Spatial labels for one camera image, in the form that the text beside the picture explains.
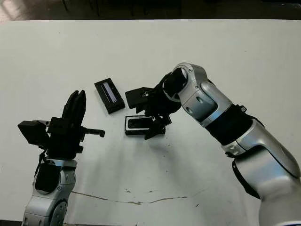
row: table surface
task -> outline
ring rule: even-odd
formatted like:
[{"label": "table surface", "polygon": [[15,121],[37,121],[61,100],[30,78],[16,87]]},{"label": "table surface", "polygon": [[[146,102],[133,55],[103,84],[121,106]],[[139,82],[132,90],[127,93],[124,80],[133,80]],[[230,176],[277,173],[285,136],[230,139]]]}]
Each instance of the table surface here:
[{"label": "table surface", "polygon": [[203,66],[301,163],[301,21],[32,21],[0,26],[0,218],[21,220],[40,150],[17,128],[59,117],[84,89],[86,136],[65,221],[100,225],[255,226],[247,194],[219,143],[183,110],[163,137],[126,137],[126,108],[108,115],[94,83],[154,87],[180,62]]}]

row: robotic arm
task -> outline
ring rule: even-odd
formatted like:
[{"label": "robotic arm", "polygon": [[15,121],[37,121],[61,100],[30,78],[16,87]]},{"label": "robotic arm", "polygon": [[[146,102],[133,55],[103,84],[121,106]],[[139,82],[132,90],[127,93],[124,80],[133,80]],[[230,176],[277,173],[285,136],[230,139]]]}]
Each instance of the robotic arm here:
[{"label": "robotic arm", "polygon": [[156,118],[145,139],[170,124],[165,119],[182,106],[234,159],[233,171],[245,191],[261,200],[260,225],[301,225],[297,161],[244,106],[220,92],[202,67],[178,64],[154,89],[135,89],[126,96],[130,108]]},{"label": "robotic arm", "polygon": [[32,197],[26,206],[23,226],[62,226],[69,195],[74,188],[77,153],[85,134],[104,131],[81,126],[86,111],[86,94],[75,91],[69,97],[61,118],[51,121],[23,121],[18,127],[28,143],[43,149],[32,184]]}]

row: dark floor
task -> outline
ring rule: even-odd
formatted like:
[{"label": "dark floor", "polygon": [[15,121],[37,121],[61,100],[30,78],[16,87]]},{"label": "dark floor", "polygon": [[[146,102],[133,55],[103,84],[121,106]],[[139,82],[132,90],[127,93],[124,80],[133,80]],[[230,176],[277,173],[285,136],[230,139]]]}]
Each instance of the dark floor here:
[{"label": "dark floor", "polygon": [[65,1],[68,12],[63,0],[0,0],[0,23],[8,20],[57,19],[301,19],[299,3],[261,0],[182,0],[181,6],[179,0]]}]

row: crack on table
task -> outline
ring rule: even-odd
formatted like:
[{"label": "crack on table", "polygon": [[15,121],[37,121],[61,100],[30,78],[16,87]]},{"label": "crack on table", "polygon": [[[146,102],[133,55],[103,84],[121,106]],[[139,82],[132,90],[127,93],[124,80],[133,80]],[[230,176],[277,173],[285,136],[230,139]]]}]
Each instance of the crack on table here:
[{"label": "crack on table", "polygon": [[157,200],[154,200],[154,201],[151,201],[151,202],[141,202],[141,201],[124,202],[124,201],[111,200],[111,199],[103,198],[103,197],[100,197],[100,196],[95,196],[95,195],[90,195],[90,194],[85,194],[85,193],[80,193],[80,192],[71,191],[71,193],[87,196],[87,197],[90,197],[90,198],[101,199],[101,200],[105,200],[105,201],[109,201],[109,202],[128,203],[128,204],[133,204],[133,205],[142,205],[142,204],[152,204],[152,203],[161,202],[161,201],[165,201],[165,200],[172,200],[172,199],[186,199],[186,198],[189,198],[189,197],[194,197],[194,196],[200,194],[201,192],[204,192],[205,190],[206,189],[203,189],[203,190],[195,193],[194,195],[190,195],[190,196],[167,197],[167,198],[157,199]]}]

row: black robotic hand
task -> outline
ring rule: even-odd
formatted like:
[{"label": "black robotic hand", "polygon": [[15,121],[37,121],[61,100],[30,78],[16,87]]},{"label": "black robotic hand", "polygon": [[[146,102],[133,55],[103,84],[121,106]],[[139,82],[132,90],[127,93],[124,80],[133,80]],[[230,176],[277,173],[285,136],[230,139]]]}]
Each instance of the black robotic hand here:
[{"label": "black robotic hand", "polygon": [[28,143],[38,145],[54,159],[74,159],[82,153],[85,134],[98,134],[104,137],[104,131],[87,129],[81,126],[86,112],[86,94],[82,90],[74,91],[64,106],[61,118],[52,117],[51,121],[23,121],[18,127]]},{"label": "black robotic hand", "polygon": [[169,115],[180,109],[181,103],[177,101],[177,92],[182,88],[182,82],[175,83],[183,78],[181,69],[164,76],[155,88],[142,87],[126,92],[129,108],[136,108],[136,113],[145,111],[145,116],[155,118],[149,128],[145,139],[157,135],[166,125],[171,123]]}]

